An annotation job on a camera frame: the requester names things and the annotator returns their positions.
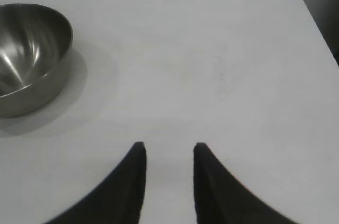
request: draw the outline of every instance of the bowl rim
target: bowl rim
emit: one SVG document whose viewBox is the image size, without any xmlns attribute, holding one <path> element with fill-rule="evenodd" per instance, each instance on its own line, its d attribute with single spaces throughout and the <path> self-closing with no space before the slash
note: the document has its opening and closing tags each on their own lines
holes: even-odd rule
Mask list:
<svg viewBox="0 0 339 224">
<path fill-rule="evenodd" d="M 67 53 L 69 52 L 71 46 L 72 46 L 72 43 L 73 43 L 73 28 L 72 28 L 72 25 L 70 23 L 70 21 L 59 11 L 57 11 L 56 9 L 54 8 L 51 8 L 51 7 L 48 7 L 48 6 L 45 6 L 45 5 L 41 5 L 41 4 L 36 4 L 36 3 L 8 3 L 8 4 L 1 4 L 0 5 L 0 8 L 2 7 L 7 7 L 7 6 L 35 6 L 35 7 L 40 7 L 40 8 L 44 8 L 44 9 L 48 9 L 56 14 L 58 14 L 59 16 L 61 16 L 61 18 L 63 18 L 65 20 L 65 22 L 67 23 L 68 27 L 69 27 L 69 30 L 70 30 L 70 38 L 69 38 L 69 41 L 68 41 L 68 46 L 67 48 L 65 49 L 65 51 L 63 52 L 62 54 L 62 57 L 61 59 L 58 60 L 58 62 L 49 69 L 49 71 L 47 71 L 44 75 L 42 75 L 41 77 L 39 77 L 36 81 L 34 82 L 31 82 L 30 84 L 28 85 L 25 85 L 17 90 L 14 90 L 10 93 L 6 93 L 6 94 L 3 94 L 3 95 L 0 95 L 0 99 L 2 98 L 5 98 L 5 97 L 8 97 L 10 95 L 13 95 L 15 93 L 18 93 L 20 91 L 23 91 L 25 90 L 26 88 L 29 88 L 30 86 L 36 84 L 38 81 L 41 81 L 42 79 L 44 79 L 45 77 L 47 77 L 64 59 L 65 57 L 67 56 Z"/>
</svg>

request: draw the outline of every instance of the black object tip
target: black object tip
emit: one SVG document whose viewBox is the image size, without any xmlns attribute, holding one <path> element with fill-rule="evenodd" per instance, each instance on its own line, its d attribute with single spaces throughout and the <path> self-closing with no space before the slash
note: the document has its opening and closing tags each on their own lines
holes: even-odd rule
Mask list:
<svg viewBox="0 0 339 224">
<path fill-rule="evenodd" d="M 198 224 L 296 224 L 240 184 L 205 143 L 194 148 Z"/>
<path fill-rule="evenodd" d="M 144 201 L 146 150 L 135 143 L 88 196 L 46 224 L 137 224 Z"/>
</svg>

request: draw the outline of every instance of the white table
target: white table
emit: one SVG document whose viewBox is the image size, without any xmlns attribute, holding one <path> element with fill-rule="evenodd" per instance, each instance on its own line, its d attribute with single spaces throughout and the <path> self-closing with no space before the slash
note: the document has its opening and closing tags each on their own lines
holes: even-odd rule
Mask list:
<svg viewBox="0 0 339 224">
<path fill-rule="evenodd" d="M 199 141 L 287 217 L 339 222 L 339 70 L 302 0 L 0 0 L 16 2 L 70 20 L 74 73 L 46 108 L 0 120 L 0 223 L 63 212 L 135 141 L 141 224 L 196 223 Z"/>
</svg>

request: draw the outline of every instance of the stainless steel bowl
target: stainless steel bowl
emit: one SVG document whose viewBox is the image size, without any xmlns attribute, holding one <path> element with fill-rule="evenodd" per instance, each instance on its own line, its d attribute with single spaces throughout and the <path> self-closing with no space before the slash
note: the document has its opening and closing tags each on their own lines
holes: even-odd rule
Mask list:
<svg viewBox="0 0 339 224">
<path fill-rule="evenodd" d="M 0 6 L 0 117 L 33 111 L 61 91 L 72 40 L 70 23 L 51 8 Z"/>
</svg>

